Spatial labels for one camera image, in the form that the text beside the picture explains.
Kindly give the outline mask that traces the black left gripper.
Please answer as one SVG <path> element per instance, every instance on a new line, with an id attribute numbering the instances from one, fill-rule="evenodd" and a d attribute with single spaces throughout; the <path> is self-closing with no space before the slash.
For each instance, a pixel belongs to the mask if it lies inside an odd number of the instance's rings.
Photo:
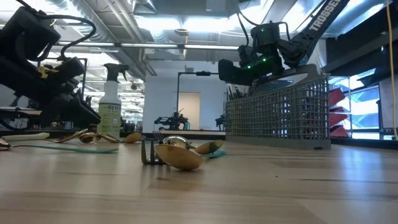
<path id="1" fill-rule="evenodd" d="M 44 106 L 39 116 L 42 126 L 50 125 L 60 115 L 76 127 L 99 124 L 101 117 L 85 101 L 78 85 L 78 59 L 69 58 L 56 67 L 44 67 L 41 73 L 30 62 L 13 61 L 1 56 L 1 84 Z"/>

